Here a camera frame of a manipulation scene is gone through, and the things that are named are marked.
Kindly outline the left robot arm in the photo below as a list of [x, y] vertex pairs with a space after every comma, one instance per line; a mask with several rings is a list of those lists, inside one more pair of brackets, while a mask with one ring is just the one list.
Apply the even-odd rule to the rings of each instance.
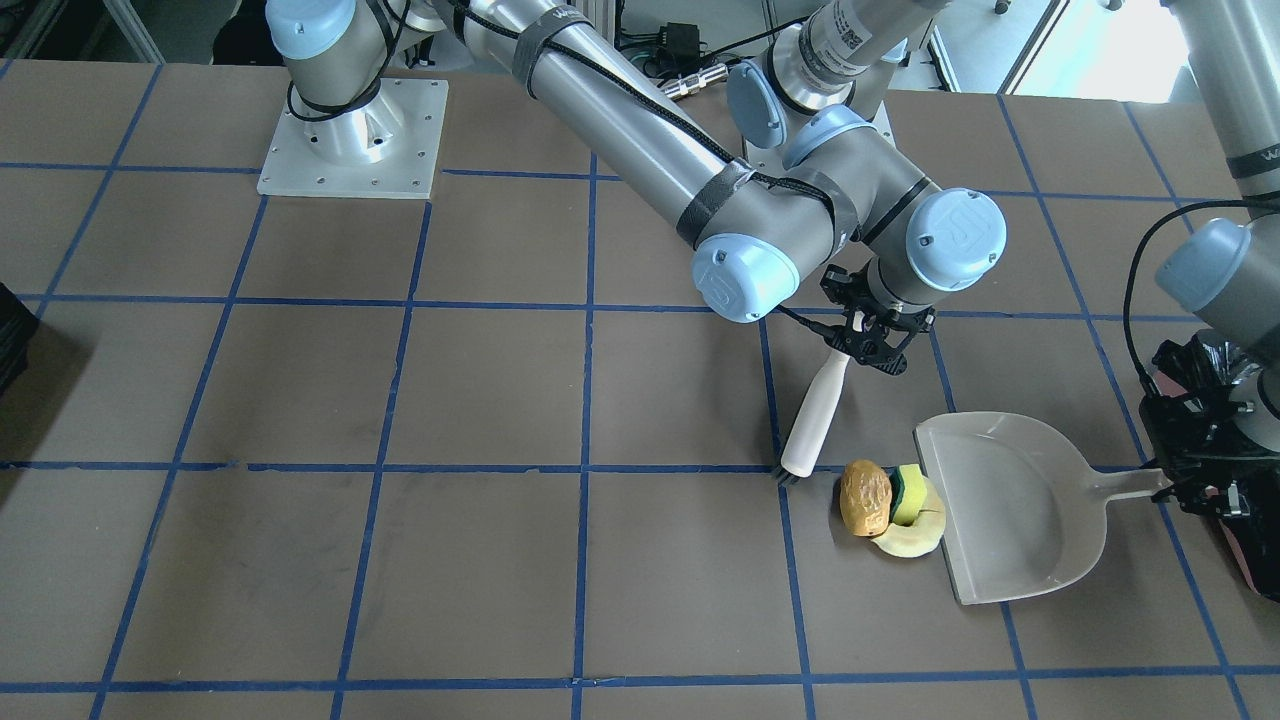
[[[1174, 1], [1170, 8], [1240, 193], [1233, 206], [1249, 210], [1252, 220], [1203, 225], [1169, 259], [1158, 284], [1239, 346], [1260, 374], [1236, 391], [1224, 380], [1197, 380], [1192, 347], [1164, 345], [1156, 363], [1185, 393], [1162, 396], [1137, 363], [1146, 393], [1140, 411], [1171, 482], [1156, 500], [1175, 497], [1187, 512], [1244, 521], [1277, 511], [1277, 10], [1263, 1]], [[796, 170], [867, 127], [858, 110], [859, 76], [867, 69], [861, 54], [876, 36], [896, 35], [905, 19], [902, 3], [887, 20], [873, 20], [859, 1], [832, 1], [783, 27], [762, 61], [745, 61], [730, 74], [730, 105], [744, 138], [783, 149], [785, 168]], [[984, 208], [988, 200], [936, 190], [916, 172], [910, 184], [893, 187], [884, 211], [864, 218], [831, 174], [808, 173], [799, 182], [815, 187], [835, 211], [835, 252], [850, 238], [874, 245], [902, 223], [892, 254], [854, 273], [826, 268], [820, 286], [844, 310], [844, 324], [801, 319], [838, 365], [854, 360], [900, 373], [902, 347], [888, 337], [911, 341], [928, 332], [938, 300], [986, 272], [957, 245], [938, 243], [925, 220], [955, 208]]]

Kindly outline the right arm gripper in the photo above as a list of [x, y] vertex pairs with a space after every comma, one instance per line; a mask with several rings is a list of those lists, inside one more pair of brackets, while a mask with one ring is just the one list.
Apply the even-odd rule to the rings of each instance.
[[908, 313], [884, 306], [872, 293], [867, 272], [828, 265], [820, 288], [832, 304], [841, 306], [844, 315], [841, 324], [822, 325], [820, 337], [828, 347], [863, 366], [901, 375], [908, 369], [906, 347], [919, 334], [932, 332], [933, 307]]

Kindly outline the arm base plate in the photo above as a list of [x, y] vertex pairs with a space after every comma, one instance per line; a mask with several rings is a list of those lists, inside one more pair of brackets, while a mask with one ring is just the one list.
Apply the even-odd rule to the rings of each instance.
[[257, 181], [265, 196], [428, 200], [436, 177], [449, 85], [383, 79], [366, 105], [306, 122], [288, 94]]
[[781, 176], [799, 164], [820, 143], [847, 129], [873, 128], [890, 146], [895, 146], [892, 127], [884, 105], [869, 117], [859, 114], [846, 104], [836, 104], [814, 115], [803, 115], [785, 105], [744, 110], [736, 119], [741, 146], [746, 159], [756, 170]]

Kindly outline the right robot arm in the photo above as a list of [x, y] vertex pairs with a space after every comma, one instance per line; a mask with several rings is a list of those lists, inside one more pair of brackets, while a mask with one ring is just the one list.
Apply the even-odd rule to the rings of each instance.
[[695, 124], [561, 1], [269, 1], [294, 115], [319, 126], [376, 101], [381, 74], [421, 36], [449, 32], [508, 70], [664, 218], [692, 250], [704, 304], [759, 322], [822, 270], [846, 314], [815, 333], [863, 365], [902, 370], [892, 332], [914, 337], [934, 306], [1004, 255], [998, 205], [943, 190], [850, 104], [858, 81], [941, 1], [829, 1], [787, 27], [763, 61], [730, 70], [741, 136], [780, 149], [768, 176]]

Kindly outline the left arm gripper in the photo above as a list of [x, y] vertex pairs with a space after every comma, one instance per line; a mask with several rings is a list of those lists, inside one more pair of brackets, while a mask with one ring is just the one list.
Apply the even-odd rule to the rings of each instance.
[[1236, 427], [1244, 407], [1224, 389], [1142, 398], [1140, 420], [1155, 451], [1146, 466], [1161, 470], [1167, 479], [1152, 502], [1174, 502], [1201, 516], [1254, 516], [1262, 511], [1266, 448]]

